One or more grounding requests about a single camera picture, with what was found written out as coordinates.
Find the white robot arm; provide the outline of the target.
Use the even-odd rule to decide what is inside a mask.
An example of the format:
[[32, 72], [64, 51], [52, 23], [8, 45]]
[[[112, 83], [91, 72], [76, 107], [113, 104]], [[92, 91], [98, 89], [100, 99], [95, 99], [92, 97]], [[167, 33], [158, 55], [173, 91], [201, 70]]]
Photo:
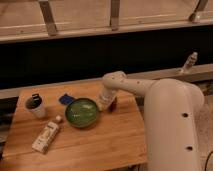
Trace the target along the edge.
[[201, 171], [195, 115], [204, 94], [191, 83], [177, 79], [131, 79], [122, 71], [102, 77], [99, 104], [103, 110], [120, 90], [144, 98], [148, 171]]

